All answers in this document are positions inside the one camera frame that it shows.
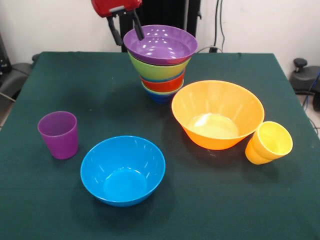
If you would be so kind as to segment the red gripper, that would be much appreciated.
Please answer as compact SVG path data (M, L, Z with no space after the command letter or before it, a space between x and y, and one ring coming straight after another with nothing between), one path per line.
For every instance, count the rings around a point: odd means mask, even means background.
M102 18L106 18L109 29L117 46L122 46L123 41L119 31L115 28L113 17L130 12L134 22L134 30L139 41L145 38L140 19L136 13L142 0L91 0L95 12Z

